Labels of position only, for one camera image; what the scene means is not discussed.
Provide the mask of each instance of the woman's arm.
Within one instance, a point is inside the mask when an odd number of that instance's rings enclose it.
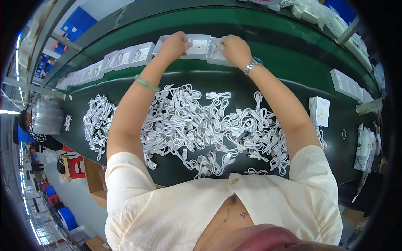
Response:
[[[158,54],[141,72],[141,78],[158,86],[166,68],[189,47],[184,32],[168,37]],[[124,94],[110,127],[107,142],[107,160],[120,152],[129,152],[144,162],[144,152],[139,136],[155,92],[135,81]]]
[[[234,35],[224,37],[222,42],[224,44],[222,53],[225,57],[244,71],[252,59],[247,43]],[[265,67],[254,66],[248,75],[260,89],[275,116],[281,122],[290,160],[305,146],[321,147],[310,117],[291,90]]]

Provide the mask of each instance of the dark green workbench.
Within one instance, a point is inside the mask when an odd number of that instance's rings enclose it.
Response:
[[[355,111],[353,102],[345,101],[324,91],[309,88],[295,82],[282,81],[296,94],[307,111],[309,97],[320,96],[330,100],[329,127],[322,128],[324,138],[328,144],[325,153],[338,184],[356,178],[360,173],[353,169],[357,127],[362,122],[364,122],[366,127],[369,127],[375,117],[370,114],[359,116]],[[112,103],[117,105],[123,97],[125,90],[129,88],[132,82],[133,78],[116,79],[72,92],[73,100],[65,101],[62,107],[65,114],[73,116],[70,131],[62,131],[61,135],[56,138],[85,157],[96,160],[97,153],[90,150],[88,141],[85,141],[84,125],[82,122],[82,117],[88,110],[88,101],[90,98],[95,97],[96,94],[105,94]],[[257,88],[240,71],[173,71],[164,74],[161,80],[162,87],[166,84],[180,86],[186,83],[191,83],[193,88],[201,91],[203,96],[209,91],[231,92],[232,98],[229,100],[229,106],[226,109],[227,113],[235,112],[235,105],[239,105],[241,108],[254,108],[256,105],[253,94],[257,91]],[[210,100],[204,98],[200,100],[201,105],[209,103]],[[262,106],[268,107],[265,100]],[[343,129],[347,132],[346,139],[342,139]],[[211,147],[189,153],[189,159],[197,159],[199,155],[205,155],[210,150]],[[218,153],[218,159],[222,155],[223,153]],[[163,186],[171,186],[191,180],[197,174],[197,171],[188,170],[183,166],[179,158],[171,154],[164,157],[155,155],[153,161],[158,164],[158,167],[156,170],[150,170],[150,174],[155,183]],[[99,163],[106,165],[106,154],[102,155]],[[257,170],[269,169],[269,164],[256,159],[249,159],[246,155],[240,154],[236,157],[236,161],[227,167],[224,175],[220,178],[228,178],[230,172],[243,173],[249,167],[254,167]]]
[[[261,58],[265,66],[295,93],[307,111],[309,97],[329,99],[329,127],[322,129],[328,144],[325,153],[331,169],[338,184],[351,181],[361,174],[353,169],[357,128],[361,123],[373,128],[372,122],[376,118],[373,114],[359,116],[355,111],[356,101],[334,91],[330,70],[336,68],[349,75],[377,98],[375,82],[344,48],[319,31],[286,17],[238,8],[200,8],[146,18],[122,27],[85,48],[55,74],[49,84],[52,86],[68,72],[101,60],[110,51],[148,41],[156,43],[160,35],[178,30],[192,34],[212,34],[213,37],[228,33],[239,35],[249,43],[253,55]],[[111,71],[102,80],[70,88],[68,93],[73,96],[73,100],[64,101],[62,108],[65,115],[73,116],[73,121],[69,132],[62,131],[55,138],[85,157],[96,160],[97,153],[89,149],[84,137],[82,117],[88,109],[88,101],[96,94],[105,94],[117,105],[133,82],[132,76],[140,73],[143,68]],[[227,113],[233,112],[235,105],[242,108],[255,107],[253,93],[257,88],[238,69],[210,65],[203,60],[179,59],[169,66],[160,86],[175,84],[177,87],[186,83],[191,83],[204,96],[211,91],[231,92]],[[200,101],[201,104],[209,102],[205,99]],[[342,139],[343,129],[347,131],[346,139]],[[205,153],[189,153],[189,158],[196,159]],[[154,161],[158,167],[154,171],[150,170],[150,173],[157,184],[171,186],[193,179],[196,175],[196,171],[185,168],[176,156],[167,155],[162,158],[155,155]],[[100,163],[106,164],[106,155],[102,156]],[[220,178],[227,178],[230,172],[243,173],[248,167],[269,169],[269,164],[239,155]]]

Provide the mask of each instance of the silver wristwatch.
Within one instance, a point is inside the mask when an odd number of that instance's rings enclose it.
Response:
[[[250,72],[250,70],[256,65],[262,66],[263,61],[257,57],[252,57],[251,62],[246,66],[246,69],[244,70],[244,74],[246,76],[248,76],[248,73]]]

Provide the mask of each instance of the person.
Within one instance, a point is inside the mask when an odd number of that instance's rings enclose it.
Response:
[[[249,46],[234,35],[222,39],[222,53],[241,71],[251,68],[248,76],[280,121],[289,179],[231,173],[227,180],[155,188],[139,139],[154,98],[144,81],[158,86],[167,66],[189,46],[183,32],[169,36],[116,109],[105,173],[105,234],[112,249],[342,250],[335,246],[342,233],[336,180],[306,110],[264,66],[252,67]]]
[[[20,165],[20,169],[24,168],[25,170],[29,170],[31,172],[40,172],[43,171],[43,164],[35,163],[35,162],[25,162],[23,165]]]
[[[51,135],[38,134],[33,131],[34,121],[32,121],[31,113],[27,112],[28,107],[29,105],[27,105],[27,107],[23,111],[21,111],[18,116],[18,124],[20,128],[24,132],[28,133],[32,137],[32,139],[41,146],[55,151],[61,150],[63,148],[63,144],[61,144]]]

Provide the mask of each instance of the bracelet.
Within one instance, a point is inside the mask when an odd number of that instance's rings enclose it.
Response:
[[[141,85],[143,85],[144,87],[150,89],[151,91],[154,91],[154,92],[160,91],[160,88],[159,88],[159,87],[153,86],[153,85],[151,85],[149,82],[143,80],[140,75],[136,75],[136,76],[134,77],[134,79],[135,79],[138,83],[140,83]]]

